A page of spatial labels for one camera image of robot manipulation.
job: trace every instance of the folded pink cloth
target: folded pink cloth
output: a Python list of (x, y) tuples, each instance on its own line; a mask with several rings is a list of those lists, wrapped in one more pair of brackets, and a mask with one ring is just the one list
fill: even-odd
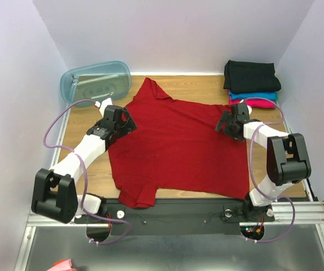
[(72, 268), (72, 261), (69, 259), (55, 264), (47, 271), (77, 271), (77, 269)]
[[(234, 104), (234, 103), (239, 103), (241, 102), (241, 100), (231, 100), (230, 96), (229, 96), (229, 104)], [(270, 103), (267, 100), (253, 100), (253, 99), (249, 99), (246, 100), (245, 103), (247, 103), (247, 105), (251, 106), (251, 107), (258, 107), (258, 108), (266, 108), (266, 109), (274, 109), (275, 105)]]

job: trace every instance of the folded blue cloth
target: folded blue cloth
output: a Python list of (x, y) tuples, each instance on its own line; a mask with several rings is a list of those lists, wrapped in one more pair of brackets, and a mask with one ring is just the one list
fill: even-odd
[(239, 93), (234, 94), (229, 90), (229, 95), (231, 100), (242, 100), (246, 98), (252, 98), (252, 97), (259, 97), (259, 98), (265, 98), (269, 100), (276, 100), (276, 92), (255, 92), (255, 93)]

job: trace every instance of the gray floor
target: gray floor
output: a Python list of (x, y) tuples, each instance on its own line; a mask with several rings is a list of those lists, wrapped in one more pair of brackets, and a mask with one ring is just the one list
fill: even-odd
[[(267, 226), (265, 238), (286, 226)], [(27, 270), (46, 271), (72, 259), (78, 271), (324, 270), (316, 227), (295, 225), (281, 241), (253, 244), (233, 235), (126, 237), (110, 246), (88, 244), (84, 228), (38, 228)]]

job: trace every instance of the wooden tabletop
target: wooden tabletop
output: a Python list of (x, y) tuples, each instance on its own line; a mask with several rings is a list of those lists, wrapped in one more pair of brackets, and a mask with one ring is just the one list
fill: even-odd
[[(223, 89), (223, 76), (150, 76), (161, 88), (172, 98), (199, 102), (204, 104), (228, 104), (226, 90)], [(115, 100), (114, 104), (125, 106), (132, 101), (133, 96), (141, 87), (145, 76), (133, 76), (132, 87), (129, 94), (124, 99)], [(281, 119), (278, 110), (253, 109), (251, 118), (259, 119), (263, 122), (277, 122)], [(100, 119), (98, 110), (94, 107), (78, 108), (74, 107), (69, 116), (67, 129), (63, 139), (63, 145), (76, 147), (86, 131)], [(283, 125), (275, 125), (275, 129), (285, 131)], [(66, 150), (61, 150), (59, 160), (67, 155)], [(115, 187), (112, 179), (111, 165), (108, 154), (103, 154), (88, 167), (88, 192), (98, 194), (105, 198), (118, 198), (119, 190)], [(266, 150), (254, 144), (253, 149), (253, 172), (255, 179), (259, 183), (266, 176)], [(83, 176), (77, 183), (78, 194), (84, 188)], [(283, 195), (292, 197), (305, 197), (302, 183), (287, 189)], [(220, 198), (221, 195), (182, 191), (175, 189), (158, 189), (156, 198)]]

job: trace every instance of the wall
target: wall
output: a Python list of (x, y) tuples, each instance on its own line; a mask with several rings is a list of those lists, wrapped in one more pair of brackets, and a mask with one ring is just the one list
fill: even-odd
[(277, 69), (279, 101), (293, 132), (305, 135), (311, 183), (324, 200), (324, 0), (316, 0)]
[(13, 270), (65, 64), (29, 0), (0, 0), (0, 270)]
[(313, 0), (34, 0), (68, 68), (122, 60), (132, 72), (223, 72), (278, 62)]

